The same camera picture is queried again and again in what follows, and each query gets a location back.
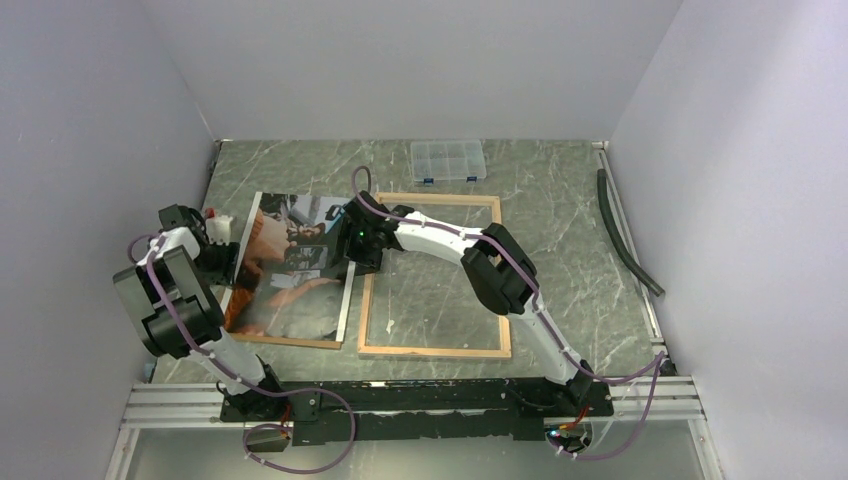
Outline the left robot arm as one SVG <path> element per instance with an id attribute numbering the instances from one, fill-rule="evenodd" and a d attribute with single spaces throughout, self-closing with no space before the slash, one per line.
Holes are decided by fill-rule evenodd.
<path id="1" fill-rule="evenodd" d="M 174 204 L 158 217 L 161 228 L 146 236 L 146 253 L 113 277 L 142 344 L 155 357 L 203 367 L 240 412 L 278 417 L 286 406 L 285 390 L 270 366 L 226 331 L 212 291 L 233 283 L 238 243 L 212 240 L 208 218 L 192 207 Z"/>

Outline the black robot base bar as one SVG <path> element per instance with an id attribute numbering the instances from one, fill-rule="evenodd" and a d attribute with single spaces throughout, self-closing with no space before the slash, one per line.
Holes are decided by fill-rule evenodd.
<path id="1" fill-rule="evenodd" d="M 507 436 L 544 437 L 556 420 L 610 417 L 610 389 L 593 382 L 588 401 L 575 407 L 559 400 L 542 377 L 399 381 L 284 382 L 284 398 L 242 413 L 226 399 L 225 423 L 293 424 L 296 446 L 328 442 Z"/>

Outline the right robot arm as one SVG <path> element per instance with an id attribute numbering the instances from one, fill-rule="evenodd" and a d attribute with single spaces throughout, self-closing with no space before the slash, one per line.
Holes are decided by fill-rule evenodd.
<path id="1" fill-rule="evenodd" d="M 554 409 L 572 415 L 588 402 L 591 368 L 556 326 L 535 265 L 503 225 L 460 227 L 405 206 L 388 210 L 362 191 L 343 207 L 338 250 L 370 271 L 380 269 L 385 250 L 423 253 L 460 266 L 477 300 L 522 332 L 552 384 Z"/>

